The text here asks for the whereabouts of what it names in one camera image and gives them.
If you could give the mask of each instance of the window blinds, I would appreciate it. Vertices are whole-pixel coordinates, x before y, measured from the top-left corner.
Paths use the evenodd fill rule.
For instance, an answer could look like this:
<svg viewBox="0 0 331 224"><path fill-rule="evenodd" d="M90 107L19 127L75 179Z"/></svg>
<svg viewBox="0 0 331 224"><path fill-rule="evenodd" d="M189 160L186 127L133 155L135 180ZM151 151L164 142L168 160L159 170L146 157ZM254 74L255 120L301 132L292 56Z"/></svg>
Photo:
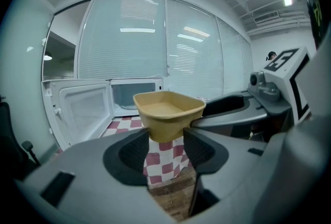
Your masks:
<svg viewBox="0 0 331 224"><path fill-rule="evenodd" d="M217 18L223 51L224 88L223 94L244 88L244 62L240 35Z"/></svg>
<svg viewBox="0 0 331 224"><path fill-rule="evenodd" d="M249 42L240 36L240 43L242 45L243 58L244 58L244 89L248 87L250 74L253 72L253 57L252 49Z"/></svg>
<svg viewBox="0 0 331 224"><path fill-rule="evenodd" d="M180 1L168 4L170 90L211 99L223 94L223 61L215 17Z"/></svg>
<svg viewBox="0 0 331 224"><path fill-rule="evenodd" d="M84 25L78 78L167 76L164 0L94 0Z"/></svg>

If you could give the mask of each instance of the door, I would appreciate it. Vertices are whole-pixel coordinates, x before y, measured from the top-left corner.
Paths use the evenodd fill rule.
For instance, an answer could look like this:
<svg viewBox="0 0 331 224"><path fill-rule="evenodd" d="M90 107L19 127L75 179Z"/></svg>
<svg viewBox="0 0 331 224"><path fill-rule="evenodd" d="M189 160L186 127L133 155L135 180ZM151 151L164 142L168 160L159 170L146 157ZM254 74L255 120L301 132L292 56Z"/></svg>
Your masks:
<svg viewBox="0 0 331 224"><path fill-rule="evenodd" d="M43 82L46 114L62 150L102 135L114 117L111 93L106 80Z"/></svg>

